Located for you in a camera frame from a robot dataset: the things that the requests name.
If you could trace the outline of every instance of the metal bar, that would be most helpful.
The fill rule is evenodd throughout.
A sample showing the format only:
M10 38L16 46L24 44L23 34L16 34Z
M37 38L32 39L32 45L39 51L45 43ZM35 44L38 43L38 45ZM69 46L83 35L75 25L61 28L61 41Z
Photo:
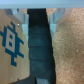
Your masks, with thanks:
M84 7L84 0L0 0L0 9L75 7Z

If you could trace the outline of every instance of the blue printed symbol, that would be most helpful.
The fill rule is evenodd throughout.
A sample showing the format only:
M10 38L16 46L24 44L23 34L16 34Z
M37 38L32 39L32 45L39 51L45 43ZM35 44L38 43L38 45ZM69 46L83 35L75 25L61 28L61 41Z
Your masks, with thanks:
M18 34L15 32L15 24L11 22L13 29L7 25L7 28L4 26L4 32L0 31L0 35L3 36L2 46L5 47L5 52L11 55L11 65L17 66L17 63L14 62L14 58L17 58L17 55L24 58L24 55L20 53L20 42L24 45L24 42L18 37Z

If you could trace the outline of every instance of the blue logo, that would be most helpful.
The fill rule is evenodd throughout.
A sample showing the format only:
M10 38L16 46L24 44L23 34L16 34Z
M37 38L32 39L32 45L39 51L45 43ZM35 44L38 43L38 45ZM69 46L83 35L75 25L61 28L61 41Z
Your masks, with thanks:
M2 46L5 47L5 52L11 55L11 65L17 67L17 63L14 62L14 58L17 58L17 55L24 58L24 55L20 53L20 42L24 45L24 42L18 37L18 34L15 32L15 24L11 22L13 29L7 25L7 28L4 26L4 32L0 31L0 35L3 36Z

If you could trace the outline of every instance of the speckled floor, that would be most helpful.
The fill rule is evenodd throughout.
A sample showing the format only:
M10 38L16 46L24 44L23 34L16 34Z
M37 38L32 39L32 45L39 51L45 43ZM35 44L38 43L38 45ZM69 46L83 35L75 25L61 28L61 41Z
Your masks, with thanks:
M56 9L47 9L48 16ZM84 84L84 8L74 8L53 39L57 84Z

